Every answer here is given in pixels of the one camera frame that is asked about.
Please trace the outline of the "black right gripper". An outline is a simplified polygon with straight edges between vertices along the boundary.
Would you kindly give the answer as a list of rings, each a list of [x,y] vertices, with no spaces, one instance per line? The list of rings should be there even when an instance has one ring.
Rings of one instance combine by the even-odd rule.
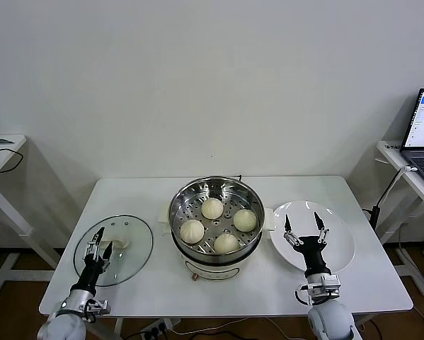
[[[293,248],[296,247],[297,252],[299,252],[304,257],[304,262],[306,265],[306,270],[304,272],[305,275],[314,275],[319,273],[331,274],[331,270],[327,267],[327,264],[321,254],[321,252],[328,244],[327,236],[330,232],[330,229],[325,226],[324,221],[321,219],[317,212],[314,212],[314,219],[319,234],[299,238],[292,231],[290,219],[288,214],[286,214],[284,238]]]

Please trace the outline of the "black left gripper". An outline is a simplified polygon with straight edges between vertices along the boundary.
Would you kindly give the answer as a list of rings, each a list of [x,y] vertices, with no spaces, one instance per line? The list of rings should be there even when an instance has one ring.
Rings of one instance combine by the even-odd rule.
[[[110,264],[110,257],[113,250],[112,242],[105,248],[102,256],[99,256],[99,246],[104,231],[105,228],[101,227],[94,234],[92,240],[88,242],[86,257],[84,259],[85,267],[77,282],[78,290],[95,291],[99,276],[105,272]]]

